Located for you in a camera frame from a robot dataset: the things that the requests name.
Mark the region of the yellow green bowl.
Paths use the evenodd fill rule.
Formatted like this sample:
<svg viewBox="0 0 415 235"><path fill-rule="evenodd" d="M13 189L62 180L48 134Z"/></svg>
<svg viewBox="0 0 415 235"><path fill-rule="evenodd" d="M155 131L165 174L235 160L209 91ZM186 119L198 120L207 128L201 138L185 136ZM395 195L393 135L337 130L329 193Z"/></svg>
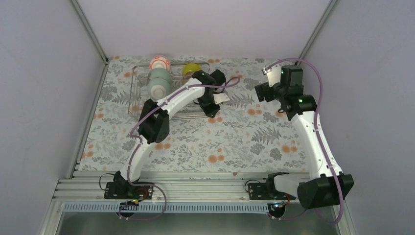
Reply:
<svg viewBox="0 0 415 235"><path fill-rule="evenodd" d="M199 64L188 63L182 69L182 76L183 77L191 76L191 74L193 74L196 71L200 71L200 70L201 70L201 66Z"/></svg>

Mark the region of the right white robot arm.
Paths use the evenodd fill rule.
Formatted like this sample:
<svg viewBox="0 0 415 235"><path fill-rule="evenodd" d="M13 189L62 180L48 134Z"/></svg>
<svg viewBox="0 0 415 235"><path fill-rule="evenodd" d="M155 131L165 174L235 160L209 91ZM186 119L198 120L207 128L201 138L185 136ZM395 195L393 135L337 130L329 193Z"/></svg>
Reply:
<svg viewBox="0 0 415 235"><path fill-rule="evenodd" d="M278 199L283 193L299 199L306 210L338 205L344 210L344 199L354 185L350 174L344 174L325 138L317 103L304 94L303 70L296 65L264 67L268 81L255 86L259 101L277 100L280 109L297 130L307 158L309 176L285 172L272 173L266 179L265 193Z"/></svg>

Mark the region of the wire dish rack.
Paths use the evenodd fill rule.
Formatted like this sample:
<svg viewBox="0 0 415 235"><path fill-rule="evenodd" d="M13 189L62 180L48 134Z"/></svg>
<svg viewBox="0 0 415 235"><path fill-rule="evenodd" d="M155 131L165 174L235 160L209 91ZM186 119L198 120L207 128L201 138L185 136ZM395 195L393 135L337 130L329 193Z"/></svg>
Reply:
<svg viewBox="0 0 415 235"><path fill-rule="evenodd" d="M183 69L188 62L172 62L170 75L159 70L151 75L151 69L147 64L135 65L132 69L132 81L128 99L128 114L138 120L145 101L156 101L158 98L166 98L183 85Z"/></svg>

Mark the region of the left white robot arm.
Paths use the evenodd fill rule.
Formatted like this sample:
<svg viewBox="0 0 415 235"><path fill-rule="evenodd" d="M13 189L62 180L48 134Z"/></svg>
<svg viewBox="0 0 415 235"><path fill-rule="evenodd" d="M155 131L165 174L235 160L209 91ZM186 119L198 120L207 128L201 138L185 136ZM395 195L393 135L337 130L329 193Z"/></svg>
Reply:
<svg viewBox="0 0 415 235"><path fill-rule="evenodd" d="M220 103L228 101L215 93L218 88L226 87L226 77L220 70L211 74L203 70L195 72L180 88L165 98L144 103L139 122L131 131L137 139L135 149L126 165L115 173L114 184L123 198L130 198L136 193L136 184L140 178L146 158L156 144L162 142L170 131L170 120L187 104L196 101L208 118L214 118L220 110Z"/></svg>

